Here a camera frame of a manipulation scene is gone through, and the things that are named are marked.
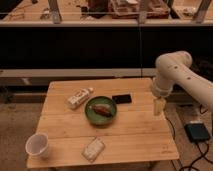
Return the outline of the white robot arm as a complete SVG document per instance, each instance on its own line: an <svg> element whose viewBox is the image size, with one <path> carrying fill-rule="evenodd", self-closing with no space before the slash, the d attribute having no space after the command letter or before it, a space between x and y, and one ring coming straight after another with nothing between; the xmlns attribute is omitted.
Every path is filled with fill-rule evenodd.
<svg viewBox="0 0 213 171"><path fill-rule="evenodd" d="M155 61L151 92L157 98L168 97L177 84L213 114L213 82L194 73L191 65L192 57L186 51L160 55Z"/></svg>

